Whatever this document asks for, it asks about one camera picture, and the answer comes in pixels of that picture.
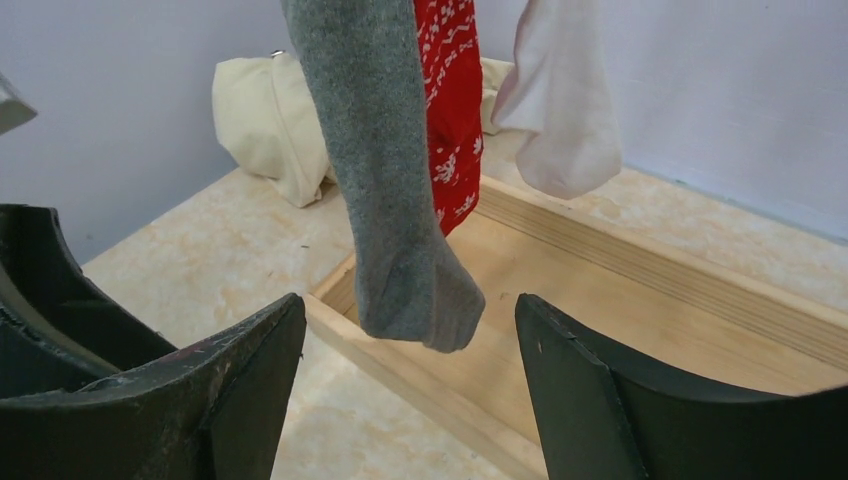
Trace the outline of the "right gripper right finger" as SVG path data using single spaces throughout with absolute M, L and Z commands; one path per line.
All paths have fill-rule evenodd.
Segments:
M 534 294 L 515 322 L 552 479 L 843 479 L 845 387 L 786 396 L 709 379 Z

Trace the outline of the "grey sock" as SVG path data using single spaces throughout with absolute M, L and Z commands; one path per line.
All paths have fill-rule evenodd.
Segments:
M 291 41 L 347 205 L 361 328 L 451 353 L 485 300 L 437 221 L 409 1 L 286 1 Z

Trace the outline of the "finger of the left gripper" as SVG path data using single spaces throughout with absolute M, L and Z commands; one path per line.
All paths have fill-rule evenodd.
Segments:
M 55 209 L 2 205 L 2 397 L 76 391 L 175 349 L 84 274 Z

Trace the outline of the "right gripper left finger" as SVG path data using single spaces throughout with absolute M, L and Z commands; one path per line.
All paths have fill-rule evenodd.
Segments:
M 1 403 L 5 479 L 267 479 L 306 331 L 289 294 L 145 365 Z

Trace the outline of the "red snowflake sock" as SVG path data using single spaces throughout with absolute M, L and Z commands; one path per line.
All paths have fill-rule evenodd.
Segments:
M 426 92 L 434 209 L 442 233 L 479 201 L 483 72 L 472 0 L 414 3 Z

